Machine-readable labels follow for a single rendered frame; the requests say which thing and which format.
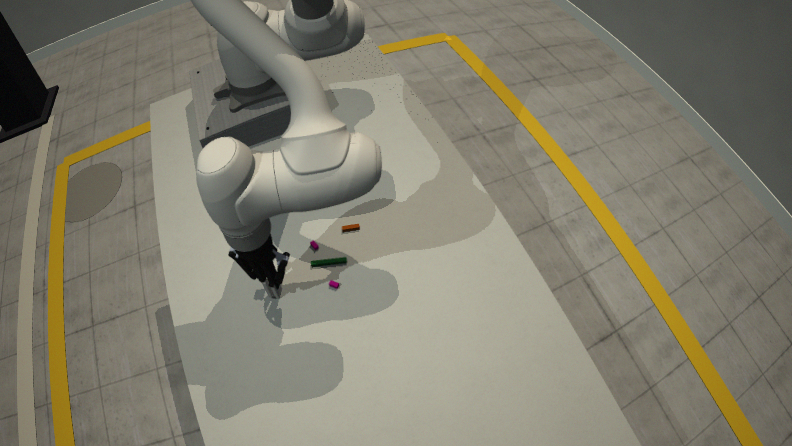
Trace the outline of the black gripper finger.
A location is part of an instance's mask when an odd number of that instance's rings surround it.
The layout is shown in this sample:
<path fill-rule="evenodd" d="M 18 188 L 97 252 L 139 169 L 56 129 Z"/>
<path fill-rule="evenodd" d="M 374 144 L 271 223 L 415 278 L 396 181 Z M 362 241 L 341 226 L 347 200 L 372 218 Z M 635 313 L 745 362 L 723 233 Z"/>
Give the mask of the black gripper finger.
<path fill-rule="evenodd" d="M 281 291 L 282 291 L 282 287 L 281 287 L 280 284 L 282 284 L 282 282 L 283 282 L 283 278 L 284 278 L 284 274 L 285 274 L 285 267 L 287 266 L 290 254 L 288 252 L 284 252 L 282 254 L 282 253 L 279 253 L 279 252 L 275 251 L 274 249 L 273 249 L 272 252 L 276 255 L 275 258 L 276 258 L 277 265 L 278 265 L 277 271 L 275 269 L 273 261 L 271 261 L 269 264 L 266 264 L 266 262 L 265 262 L 263 257 L 261 259 L 257 260 L 257 261 L 260 264 L 261 269 L 264 270 L 264 272 L 265 272 L 265 274 L 267 276 L 267 279 L 269 281 L 269 285 L 268 286 L 271 287 L 275 297 L 277 299 L 279 299 Z"/>
<path fill-rule="evenodd" d="M 269 281 L 265 275 L 264 270 L 261 269 L 260 264 L 257 264 L 254 261 L 248 261 L 240 258 L 232 247 L 230 248 L 228 256 L 234 259 L 240 265 L 240 267 L 249 275 L 251 279 L 253 280 L 256 280 L 256 278 L 259 279 L 259 281 L 262 282 L 268 296 L 271 297 L 272 289 L 271 287 L 268 286 Z"/>

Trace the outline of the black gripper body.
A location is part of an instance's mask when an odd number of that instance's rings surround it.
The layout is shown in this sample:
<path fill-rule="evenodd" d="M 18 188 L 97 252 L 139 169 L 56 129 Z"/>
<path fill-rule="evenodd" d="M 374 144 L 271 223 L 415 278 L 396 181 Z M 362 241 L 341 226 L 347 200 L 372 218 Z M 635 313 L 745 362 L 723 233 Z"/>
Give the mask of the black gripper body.
<path fill-rule="evenodd" d="M 235 251 L 238 254 L 238 256 L 244 260 L 254 261 L 255 263 L 258 263 L 257 260 L 263 257 L 266 264 L 269 264 L 276 257 L 276 255 L 272 252 L 273 249 L 277 251 L 277 248 L 273 245 L 272 236 L 270 234 L 265 244 L 259 247 L 259 249 L 249 252 L 239 252 L 237 250 Z"/>

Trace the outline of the dark green rod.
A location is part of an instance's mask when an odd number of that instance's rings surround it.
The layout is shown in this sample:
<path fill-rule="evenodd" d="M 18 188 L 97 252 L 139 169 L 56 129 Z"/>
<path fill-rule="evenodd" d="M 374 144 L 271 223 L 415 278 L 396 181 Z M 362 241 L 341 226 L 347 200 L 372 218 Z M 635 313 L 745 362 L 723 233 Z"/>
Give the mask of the dark green rod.
<path fill-rule="evenodd" d="M 318 267 L 318 266 L 336 265 L 336 264 L 344 264 L 344 263 L 347 263 L 346 257 L 311 261 L 311 266 Z"/>

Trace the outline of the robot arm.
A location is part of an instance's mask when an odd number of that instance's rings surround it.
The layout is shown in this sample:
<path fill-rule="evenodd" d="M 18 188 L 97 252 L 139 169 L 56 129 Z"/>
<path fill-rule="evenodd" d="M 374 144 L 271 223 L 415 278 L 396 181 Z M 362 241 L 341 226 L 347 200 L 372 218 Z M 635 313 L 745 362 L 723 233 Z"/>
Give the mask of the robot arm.
<path fill-rule="evenodd" d="M 231 112 L 278 96 L 287 96 L 291 108 L 280 149 L 251 151 L 221 137 L 199 153 L 198 190 L 229 246 L 256 250 L 270 235 L 270 217 L 332 207 L 371 191 L 381 178 L 379 145 L 347 131 L 305 62 L 359 44 L 361 8 L 350 0 L 289 0 L 281 11 L 241 0 L 191 2 L 218 31 L 227 82 L 213 89 L 214 97 L 230 96 Z"/>

